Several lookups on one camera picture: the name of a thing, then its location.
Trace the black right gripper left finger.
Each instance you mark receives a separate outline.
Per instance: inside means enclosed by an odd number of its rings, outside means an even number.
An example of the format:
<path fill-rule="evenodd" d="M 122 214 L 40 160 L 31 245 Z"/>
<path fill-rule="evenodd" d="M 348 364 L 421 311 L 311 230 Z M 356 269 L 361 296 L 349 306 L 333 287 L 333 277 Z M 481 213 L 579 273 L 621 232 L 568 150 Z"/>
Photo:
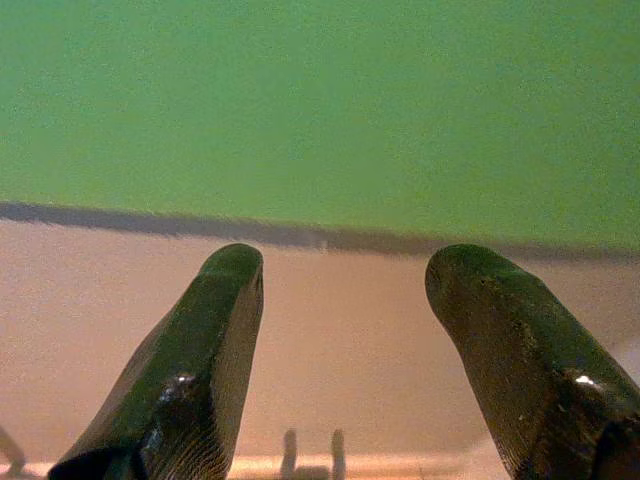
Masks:
<path fill-rule="evenodd" d="M 50 479 L 224 479 L 264 304 L 263 256 L 209 256 L 129 359 Z"/>

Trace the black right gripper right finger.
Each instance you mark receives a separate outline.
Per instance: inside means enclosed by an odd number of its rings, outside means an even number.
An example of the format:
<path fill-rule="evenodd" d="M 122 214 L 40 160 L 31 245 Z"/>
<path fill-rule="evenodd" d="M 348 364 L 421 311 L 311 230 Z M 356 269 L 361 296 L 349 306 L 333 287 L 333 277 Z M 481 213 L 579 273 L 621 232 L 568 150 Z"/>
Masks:
<path fill-rule="evenodd" d="M 511 478 L 638 477 L 638 384 L 542 280 L 456 244 L 429 259 L 425 291 Z"/>

